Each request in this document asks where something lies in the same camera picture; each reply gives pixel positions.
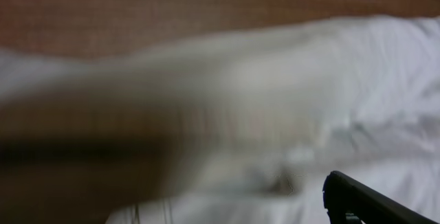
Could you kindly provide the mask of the beige khaki shorts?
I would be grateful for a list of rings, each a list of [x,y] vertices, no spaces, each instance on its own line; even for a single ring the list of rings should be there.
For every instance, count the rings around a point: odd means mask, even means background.
[[[327,223],[339,170],[439,220],[439,19],[1,51],[2,223]]]

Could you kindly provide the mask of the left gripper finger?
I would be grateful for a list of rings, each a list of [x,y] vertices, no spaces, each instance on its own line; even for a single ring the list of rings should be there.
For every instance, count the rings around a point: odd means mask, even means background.
[[[337,170],[322,193],[331,224],[437,224]]]

